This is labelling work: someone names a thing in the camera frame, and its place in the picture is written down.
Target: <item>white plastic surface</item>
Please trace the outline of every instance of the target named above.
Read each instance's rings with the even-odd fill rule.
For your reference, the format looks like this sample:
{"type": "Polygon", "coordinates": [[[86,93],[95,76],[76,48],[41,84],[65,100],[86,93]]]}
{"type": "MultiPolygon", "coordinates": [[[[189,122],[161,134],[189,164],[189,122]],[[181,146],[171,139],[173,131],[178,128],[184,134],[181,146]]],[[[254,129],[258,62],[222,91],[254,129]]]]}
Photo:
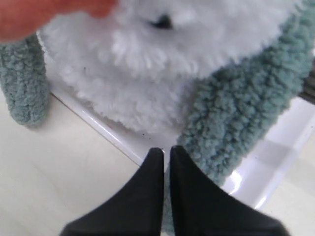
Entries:
{"type": "MultiPolygon", "coordinates": [[[[134,133],[121,125],[97,116],[88,106],[73,96],[56,72],[53,62],[46,56],[48,77],[52,93],[91,127],[108,139],[136,164],[140,165],[148,150],[159,147],[168,158],[177,135],[150,136],[134,133]]],[[[315,106],[296,98],[254,150],[244,158],[241,166],[228,178],[223,189],[240,201],[259,209],[269,199],[298,156],[315,126],[315,106]]]]}

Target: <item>fuzzy texture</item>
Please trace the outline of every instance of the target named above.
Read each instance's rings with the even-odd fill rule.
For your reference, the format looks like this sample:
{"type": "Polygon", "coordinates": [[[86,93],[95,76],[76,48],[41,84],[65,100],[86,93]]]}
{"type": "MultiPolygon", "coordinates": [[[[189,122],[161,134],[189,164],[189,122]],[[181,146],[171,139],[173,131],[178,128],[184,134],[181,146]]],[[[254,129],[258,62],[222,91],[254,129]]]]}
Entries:
{"type": "Polygon", "coordinates": [[[45,120],[49,86],[36,35],[0,44],[0,84],[9,111],[19,124],[37,126],[45,120]]]}
{"type": "MultiPolygon", "coordinates": [[[[216,184],[223,185],[242,156],[302,91],[312,68],[315,0],[307,0],[306,7],[262,54],[231,64],[199,83],[179,144],[216,184]]],[[[168,188],[166,182],[163,231],[173,235],[168,188]]]]}
{"type": "Polygon", "coordinates": [[[1,0],[0,42],[22,40],[57,14],[85,11],[105,17],[116,0],[1,0]]]}
{"type": "Polygon", "coordinates": [[[58,16],[42,31],[65,82],[127,128],[184,128],[195,81],[255,55],[301,0],[121,0],[105,19],[58,16]],[[168,15],[173,28],[152,22],[168,15]]]}

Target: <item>black pointed object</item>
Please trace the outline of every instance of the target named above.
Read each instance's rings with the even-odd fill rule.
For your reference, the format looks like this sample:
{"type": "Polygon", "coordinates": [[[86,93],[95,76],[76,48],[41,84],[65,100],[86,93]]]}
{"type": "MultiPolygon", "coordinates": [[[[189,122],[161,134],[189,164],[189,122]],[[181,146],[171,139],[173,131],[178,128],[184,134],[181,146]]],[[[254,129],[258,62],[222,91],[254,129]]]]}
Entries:
{"type": "Polygon", "coordinates": [[[160,236],[163,199],[164,154],[152,148],[116,195],[66,225],[61,236],[160,236]]]}
{"type": "Polygon", "coordinates": [[[171,150],[170,186],[176,236],[289,236],[281,222],[216,186],[181,146],[171,150]]]}

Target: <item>floor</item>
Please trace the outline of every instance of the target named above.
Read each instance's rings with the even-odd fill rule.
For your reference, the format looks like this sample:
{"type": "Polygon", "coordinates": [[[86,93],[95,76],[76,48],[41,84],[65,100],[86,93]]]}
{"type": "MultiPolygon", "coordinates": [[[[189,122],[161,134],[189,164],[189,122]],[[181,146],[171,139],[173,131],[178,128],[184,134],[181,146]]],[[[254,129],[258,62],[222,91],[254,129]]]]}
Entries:
{"type": "MultiPolygon", "coordinates": [[[[17,125],[0,95],[0,235],[56,236],[110,198],[137,166],[55,98],[37,130],[17,125]]],[[[315,232],[315,134],[263,211],[293,236],[315,232]]]]}

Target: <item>white plush body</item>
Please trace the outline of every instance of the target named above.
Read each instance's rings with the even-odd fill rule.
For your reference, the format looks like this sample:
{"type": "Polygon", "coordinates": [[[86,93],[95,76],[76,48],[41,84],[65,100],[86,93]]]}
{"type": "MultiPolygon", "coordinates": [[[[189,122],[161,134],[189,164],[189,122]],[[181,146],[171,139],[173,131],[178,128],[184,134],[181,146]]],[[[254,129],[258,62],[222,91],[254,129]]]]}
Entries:
{"type": "Polygon", "coordinates": [[[183,128],[194,81],[259,53],[301,0],[120,0],[110,16],[58,16],[41,31],[64,80],[94,110],[149,133],[183,128]],[[149,22],[168,15],[173,29],[149,22]]]}

